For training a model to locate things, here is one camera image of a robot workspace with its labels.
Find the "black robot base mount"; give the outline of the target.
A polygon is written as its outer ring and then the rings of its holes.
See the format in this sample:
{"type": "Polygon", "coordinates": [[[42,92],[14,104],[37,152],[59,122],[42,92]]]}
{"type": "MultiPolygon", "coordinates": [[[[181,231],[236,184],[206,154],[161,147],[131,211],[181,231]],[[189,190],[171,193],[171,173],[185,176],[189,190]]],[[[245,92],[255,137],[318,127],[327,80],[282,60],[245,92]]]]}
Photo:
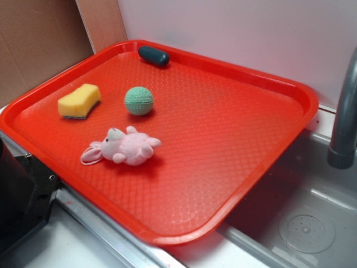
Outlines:
{"type": "Polygon", "coordinates": [[[47,225],[59,178],[35,156],[13,156],[1,140],[1,256],[47,225]]]}

